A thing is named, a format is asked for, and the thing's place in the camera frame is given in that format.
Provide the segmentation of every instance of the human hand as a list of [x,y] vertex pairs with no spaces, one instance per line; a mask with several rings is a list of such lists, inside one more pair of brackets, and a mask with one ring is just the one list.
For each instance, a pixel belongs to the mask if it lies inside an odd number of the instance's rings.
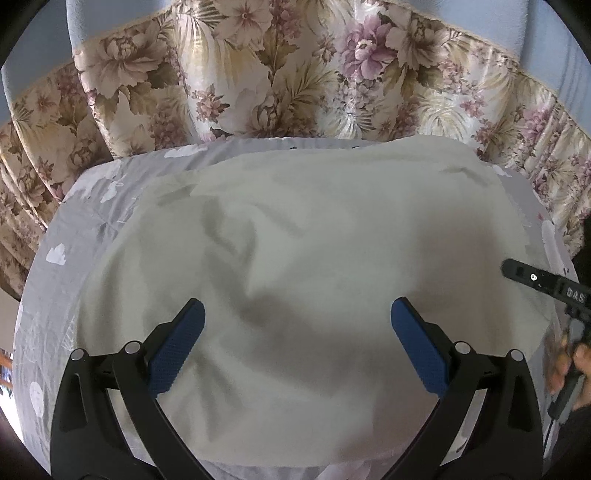
[[[573,359],[566,349],[569,338],[565,334],[560,342],[560,352],[556,358],[550,374],[547,376],[547,386],[550,394],[554,395],[564,386],[564,377],[569,371]],[[591,405],[591,348],[586,345],[579,345],[574,351],[574,364],[585,375],[583,389],[574,403],[573,410]]]

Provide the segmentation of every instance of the gray bedsheet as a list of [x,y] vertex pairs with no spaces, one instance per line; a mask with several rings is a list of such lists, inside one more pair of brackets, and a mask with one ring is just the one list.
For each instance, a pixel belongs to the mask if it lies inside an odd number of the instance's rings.
[[[207,147],[189,145],[116,160],[85,172],[74,185],[52,221],[31,267],[19,308],[15,332],[14,388],[24,442],[49,470],[51,419],[61,375],[69,353],[76,347],[76,300],[85,278],[130,217],[136,199],[154,177],[196,170],[243,153],[289,148],[354,148],[369,142],[332,139],[226,140]],[[532,248],[545,251],[550,260],[541,267],[563,269],[571,278],[570,262],[560,232],[548,246],[549,215],[521,175],[495,167],[509,197],[519,211]],[[543,368],[551,356],[561,325],[551,325],[547,347],[530,362],[541,411],[547,408]],[[300,478],[319,470],[308,471]],[[219,470],[217,476],[239,476],[244,471]]]

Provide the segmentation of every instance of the metal screw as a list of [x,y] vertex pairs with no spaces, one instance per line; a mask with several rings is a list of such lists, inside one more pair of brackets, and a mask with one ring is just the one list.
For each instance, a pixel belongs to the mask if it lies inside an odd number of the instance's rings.
[[516,362],[521,362],[525,357],[523,356],[523,353],[520,352],[519,350],[512,350],[511,351],[511,358],[513,360],[515,360]]
[[125,345],[125,353],[137,353],[141,348],[141,344],[139,342],[133,341]]
[[456,352],[466,355],[467,353],[470,353],[470,350],[472,350],[472,348],[466,342],[456,343]]
[[74,350],[72,352],[72,354],[70,355],[70,358],[76,362],[76,361],[80,360],[83,356],[84,356],[84,350],[82,348],[77,348],[76,350]]

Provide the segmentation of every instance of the pink flower pattern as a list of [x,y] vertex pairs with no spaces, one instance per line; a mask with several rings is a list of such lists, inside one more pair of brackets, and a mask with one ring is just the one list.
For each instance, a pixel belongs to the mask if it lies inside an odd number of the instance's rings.
[[382,25],[377,15],[368,15],[337,42],[345,77],[354,81],[378,78],[385,63],[396,58],[396,52],[385,45],[391,28],[391,24]]

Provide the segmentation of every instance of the blue rubber pad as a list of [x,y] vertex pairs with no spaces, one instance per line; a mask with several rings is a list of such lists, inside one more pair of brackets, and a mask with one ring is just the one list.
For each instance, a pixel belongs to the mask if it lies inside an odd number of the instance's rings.
[[423,320],[401,299],[392,304],[390,319],[427,391],[443,397],[448,388],[447,365],[423,328]]
[[205,307],[196,301],[155,353],[148,367],[152,398],[167,392],[205,327]]

